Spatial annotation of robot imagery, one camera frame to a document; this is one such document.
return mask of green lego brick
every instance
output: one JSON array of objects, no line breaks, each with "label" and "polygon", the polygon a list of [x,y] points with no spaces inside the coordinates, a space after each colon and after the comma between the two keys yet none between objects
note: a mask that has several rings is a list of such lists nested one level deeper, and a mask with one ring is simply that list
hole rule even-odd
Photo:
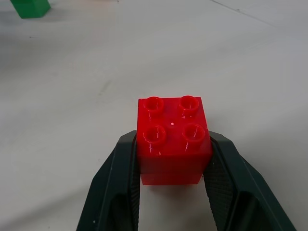
[{"label": "green lego brick", "polygon": [[21,18],[40,18],[50,9],[48,0],[11,0]]}]

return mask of white floor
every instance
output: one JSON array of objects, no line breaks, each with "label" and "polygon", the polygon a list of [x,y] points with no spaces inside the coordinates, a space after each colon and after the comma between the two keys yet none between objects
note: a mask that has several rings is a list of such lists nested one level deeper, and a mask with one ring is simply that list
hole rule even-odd
[{"label": "white floor", "polygon": [[[308,211],[306,0],[0,0],[0,230],[73,231],[137,99],[201,96],[298,231]],[[141,187],[140,231],[215,230],[202,184]]]}]

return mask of red lego brick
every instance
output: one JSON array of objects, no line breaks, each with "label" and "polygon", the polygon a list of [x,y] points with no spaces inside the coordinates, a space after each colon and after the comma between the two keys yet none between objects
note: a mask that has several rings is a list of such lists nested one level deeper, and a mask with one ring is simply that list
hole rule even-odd
[{"label": "red lego brick", "polygon": [[137,158],[143,184],[198,183],[211,155],[200,97],[139,99]]}]

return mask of textured grip surface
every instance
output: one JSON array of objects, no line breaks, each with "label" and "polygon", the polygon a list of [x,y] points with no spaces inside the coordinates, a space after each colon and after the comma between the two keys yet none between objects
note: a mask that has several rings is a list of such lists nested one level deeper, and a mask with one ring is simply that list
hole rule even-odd
[{"label": "textured grip surface", "polygon": [[138,230],[139,223],[139,204],[140,204],[140,170],[137,163],[136,155],[134,155],[136,146],[132,150],[132,170],[130,176],[130,208],[132,212],[133,230]]},{"label": "textured grip surface", "polygon": [[218,231],[224,231],[233,202],[232,182],[218,155],[214,154],[204,172],[204,182]]}]

